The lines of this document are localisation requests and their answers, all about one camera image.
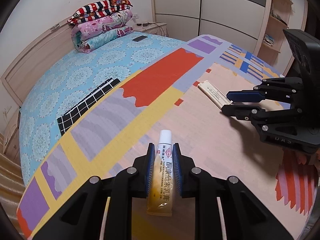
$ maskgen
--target blue bed sheet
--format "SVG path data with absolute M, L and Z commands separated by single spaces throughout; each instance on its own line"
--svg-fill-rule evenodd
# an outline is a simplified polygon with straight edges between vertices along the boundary
M 57 118 L 106 79 L 121 81 L 183 41 L 134 32 L 84 54 L 71 51 L 34 85 L 20 110 L 20 156 L 23 181 L 28 184 L 41 161 L 60 139 Z

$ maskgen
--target beige curtain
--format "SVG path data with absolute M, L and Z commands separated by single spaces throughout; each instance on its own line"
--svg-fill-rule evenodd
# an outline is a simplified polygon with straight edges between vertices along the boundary
M 12 224 L 22 236 L 16 211 L 24 190 L 21 167 L 0 152 L 0 202 Z

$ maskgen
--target ointment tube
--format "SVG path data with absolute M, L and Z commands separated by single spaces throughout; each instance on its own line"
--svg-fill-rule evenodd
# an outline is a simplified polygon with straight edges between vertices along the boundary
M 161 130 L 159 144 L 155 153 L 147 214 L 170 217 L 172 215 L 172 193 L 172 135 L 170 130 Z

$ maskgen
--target wooden bed frame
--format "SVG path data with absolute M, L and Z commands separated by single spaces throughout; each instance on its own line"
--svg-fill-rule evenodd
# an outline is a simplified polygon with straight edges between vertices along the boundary
M 10 64 L 1 81 L 14 101 L 22 106 L 42 75 L 74 49 L 67 19 L 59 22 L 31 42 Z

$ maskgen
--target pink fabric surface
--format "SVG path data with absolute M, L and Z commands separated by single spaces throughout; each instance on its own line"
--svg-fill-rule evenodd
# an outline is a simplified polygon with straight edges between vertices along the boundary
M 81 32 L 81 41 L 98 36 L 99 34 L 111 29 L 124 26 L 132 18 L 132 12 L 127 9 L 113 13 L 90 22 L 80 23 L 73 27 L 71 37 L 74 37 L 77 32 Z

